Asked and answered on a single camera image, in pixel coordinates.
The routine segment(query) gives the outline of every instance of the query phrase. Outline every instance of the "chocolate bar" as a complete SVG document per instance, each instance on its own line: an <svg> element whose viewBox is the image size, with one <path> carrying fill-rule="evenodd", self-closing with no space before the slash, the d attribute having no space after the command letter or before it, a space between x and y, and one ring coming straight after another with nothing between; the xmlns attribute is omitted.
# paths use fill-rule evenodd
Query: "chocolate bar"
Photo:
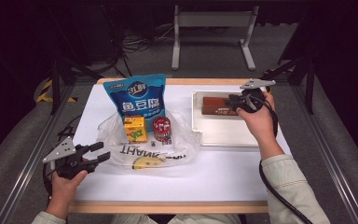
<svg viewBox="0 0 358 224"><path fill-rule="evenodd" d="M205 96L202 99L201 114L237 116L237 112L233 111L227 102L228 98Z"/></svg>

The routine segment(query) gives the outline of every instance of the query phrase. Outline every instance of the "wooden table edge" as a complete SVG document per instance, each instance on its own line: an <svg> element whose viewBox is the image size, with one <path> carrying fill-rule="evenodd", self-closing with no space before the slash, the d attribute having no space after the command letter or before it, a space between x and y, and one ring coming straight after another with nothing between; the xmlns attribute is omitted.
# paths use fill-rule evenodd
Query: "wooden table edge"
<svg viewBox="0 0 358 224"><path fill-rule="evenodd" d="M264 202L73 202L70 213L87 214L249 214L267 213Z"/></svg>
<svg viewBox="0 0 358 224"><path fill-rule="evenodd" d="M97 84L103 84L108 81L117 81L123 78L107 77L101 78ZM241 86L249 78L174 78L169 77L166 79L167 85L235 85Z"/></svg>

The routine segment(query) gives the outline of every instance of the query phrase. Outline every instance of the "juice box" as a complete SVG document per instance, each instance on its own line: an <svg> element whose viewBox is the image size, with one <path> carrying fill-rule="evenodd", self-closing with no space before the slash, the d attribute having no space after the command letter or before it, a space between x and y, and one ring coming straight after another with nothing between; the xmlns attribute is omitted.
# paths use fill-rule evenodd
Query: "juice box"
<svg viewBox="0 0 358 224"><path fill-rule="evenodd" d="M124 118L124 130L130 143L147 142L146 120L142 116Z"/></svg>

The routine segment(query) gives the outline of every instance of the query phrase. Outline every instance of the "hand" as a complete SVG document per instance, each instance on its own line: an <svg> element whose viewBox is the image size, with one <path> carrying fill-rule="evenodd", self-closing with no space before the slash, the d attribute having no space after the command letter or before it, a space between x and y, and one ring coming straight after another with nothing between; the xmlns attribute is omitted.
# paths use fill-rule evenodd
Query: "hand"
<svg viewBox="0 0 358 224"><path fill-rule="evenodd" d="M86 178L87 171L81 171L71 180L59 177L57 172L52 175L52 196L47 213L66 219L71 201L75 198L77 186Z"/></svg>
<svg viewBox="0 0 358 224"><path fill-rule="evenodd" d="M266 101L275 111L275 103L272 95L266 91L263 91ZM246 122L249 131L255 137L261 153L261 159L264 160L271 156L283 154L283 150L276 141L272 117L269 110L262 106L260 110L254 113L248 113L241 108L237 108L237 114Z"/></svg>

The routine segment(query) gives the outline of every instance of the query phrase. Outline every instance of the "blue snack bag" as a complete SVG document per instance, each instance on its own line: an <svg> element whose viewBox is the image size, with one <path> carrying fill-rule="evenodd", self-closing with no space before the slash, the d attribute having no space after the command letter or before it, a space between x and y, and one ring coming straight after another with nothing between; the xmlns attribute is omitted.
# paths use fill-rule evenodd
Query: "blue snack bag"
<svg viewBox="0 0 358 224"><path fill-rule="evenodd" d="M165 116L164 90L166 77L163 74L134 76L104 82L110 99L117 107L122 120L126 116L143 116L147 132L153 132L153 119Z"/></svg>

